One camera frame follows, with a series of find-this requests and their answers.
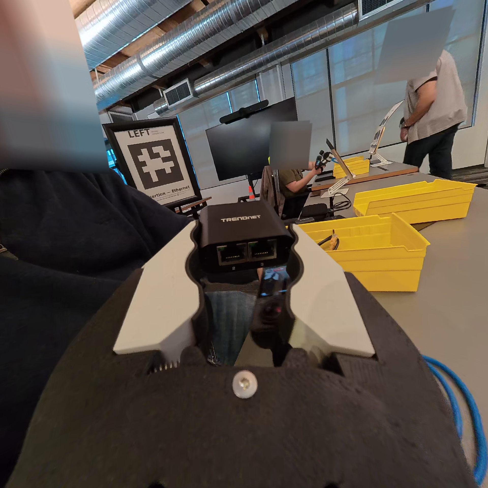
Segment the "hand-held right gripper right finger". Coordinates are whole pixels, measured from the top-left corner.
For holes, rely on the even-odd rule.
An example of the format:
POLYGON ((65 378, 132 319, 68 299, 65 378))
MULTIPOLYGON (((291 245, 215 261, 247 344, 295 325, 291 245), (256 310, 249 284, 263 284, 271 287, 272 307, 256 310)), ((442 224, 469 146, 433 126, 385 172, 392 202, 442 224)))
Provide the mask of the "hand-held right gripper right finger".
POLYGON ((288 343, 322 361, 332 353, 372 358, 375 349, 345 272, 296 224, 286 271, 286 302, 293 316, 288 343))

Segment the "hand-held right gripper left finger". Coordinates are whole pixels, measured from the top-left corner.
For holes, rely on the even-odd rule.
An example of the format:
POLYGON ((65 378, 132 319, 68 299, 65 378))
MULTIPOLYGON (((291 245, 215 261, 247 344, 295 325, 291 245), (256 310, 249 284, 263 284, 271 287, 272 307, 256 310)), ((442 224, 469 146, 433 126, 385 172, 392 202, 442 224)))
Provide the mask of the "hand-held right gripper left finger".
POLYGON ((179 362, 181 352, 196 344, 191 320, 200 296, 187 271, 196 229, 196 221, 188 224, 143 266, 113 346, 117 355, 160 351, 164 362, 179 362))

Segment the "yellow divided plastic bin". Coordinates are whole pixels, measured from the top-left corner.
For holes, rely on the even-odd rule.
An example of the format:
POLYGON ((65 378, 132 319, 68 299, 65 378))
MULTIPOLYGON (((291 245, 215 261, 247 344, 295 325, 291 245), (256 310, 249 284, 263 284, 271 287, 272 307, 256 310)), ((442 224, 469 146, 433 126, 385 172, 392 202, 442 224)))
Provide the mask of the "yellow divided plastic bin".
POLYGON ((352 273, 370 292, 416 292, 430 245, 419 231, 393 213, 345 218, 299 227, 319 243, 333 234, 338 248, 330 241, 320 248, 343 271, 352 273))

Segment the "black network switch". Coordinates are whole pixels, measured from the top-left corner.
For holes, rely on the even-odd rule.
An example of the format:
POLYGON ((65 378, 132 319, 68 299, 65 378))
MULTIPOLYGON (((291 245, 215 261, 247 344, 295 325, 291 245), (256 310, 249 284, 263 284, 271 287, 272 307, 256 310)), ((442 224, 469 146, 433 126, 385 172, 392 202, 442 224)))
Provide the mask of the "black network switch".
POLYGON ((285 265, 294 243, 267 201, 211 205, 200 213, 199 260, 208 273, 285 265))

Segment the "framed marker sign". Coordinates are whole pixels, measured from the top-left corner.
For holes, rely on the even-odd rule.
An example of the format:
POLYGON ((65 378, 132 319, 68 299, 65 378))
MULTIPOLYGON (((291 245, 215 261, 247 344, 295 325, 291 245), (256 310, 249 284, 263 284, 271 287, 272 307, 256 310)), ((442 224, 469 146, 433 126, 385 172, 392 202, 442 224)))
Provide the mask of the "framed marker sign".
POLYGON ((202 195, 177 117, 104 124, 129 186, 174 209, 202 195))

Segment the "white board stand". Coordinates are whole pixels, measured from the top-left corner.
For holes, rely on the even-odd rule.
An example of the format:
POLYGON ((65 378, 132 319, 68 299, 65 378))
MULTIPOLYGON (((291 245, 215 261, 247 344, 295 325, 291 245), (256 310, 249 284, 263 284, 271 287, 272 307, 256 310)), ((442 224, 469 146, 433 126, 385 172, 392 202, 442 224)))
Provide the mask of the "white board stand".
POLYGON ((369 162, 370 162, 370 166, 372 167, 381 167, 381 166, 392 164, 392 162, 388 161, 386 158, 384 158, 378 153, 378 148, 388 120, 397 111, 397 109, 402 105, 403 102, 404 100, 401 100, 398 103, 396 103, 393 107, 391 107, 391 109, 385 114, 384 118, 382 119, 382 121, 380 122, 379 126, 376 129, 375 135, 373 137, 373 140, 369 148, 369 162))

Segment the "white air vent grille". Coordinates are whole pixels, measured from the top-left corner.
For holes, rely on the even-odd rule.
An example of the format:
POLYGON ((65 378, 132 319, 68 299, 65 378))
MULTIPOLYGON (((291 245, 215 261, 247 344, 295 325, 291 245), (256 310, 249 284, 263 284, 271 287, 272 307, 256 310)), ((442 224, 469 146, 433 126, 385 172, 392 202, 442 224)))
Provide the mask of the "white air vent grille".
POLYGON ((192 83, 188 78, 163 90, 163 97, 169 109, 191 100, 194 97, 192 83))

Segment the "silver ventilation ducts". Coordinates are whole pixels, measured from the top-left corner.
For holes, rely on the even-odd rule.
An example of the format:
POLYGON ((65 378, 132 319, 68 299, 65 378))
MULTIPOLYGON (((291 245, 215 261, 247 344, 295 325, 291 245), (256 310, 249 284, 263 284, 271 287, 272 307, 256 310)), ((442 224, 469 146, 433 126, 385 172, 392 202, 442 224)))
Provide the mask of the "silver ventilation ducts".
MULTIPOLYGON (((113 106, 159 78, 171 74, 212 49, 255 27, 265 14, 275 14, 288 1, 216 1, 198 11, 175 29, 159 37, 134 56, 104 74, 94 85, 97 108, 113 106)), ((294 58, 311 48, 325 47, 339 40, 359 23, 359 6, 351 2, 320 20, 264 45, 249 56, 199 78, 190 93, 199 97, 226 84, 239 81, 271 65, 294 58)))

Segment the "black wall monitor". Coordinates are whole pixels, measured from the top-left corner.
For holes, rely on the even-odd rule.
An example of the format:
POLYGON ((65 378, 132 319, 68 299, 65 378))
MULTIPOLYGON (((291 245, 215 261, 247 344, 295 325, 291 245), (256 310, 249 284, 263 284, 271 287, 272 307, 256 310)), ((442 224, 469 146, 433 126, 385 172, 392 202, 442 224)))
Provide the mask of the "black wall monitor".
POLYGON ((260 177, 269 157, 271 125, 297 121, 294 97, 268 105, 264 110, 231 124, 205 131, 219 181, 248 175, 260 177))

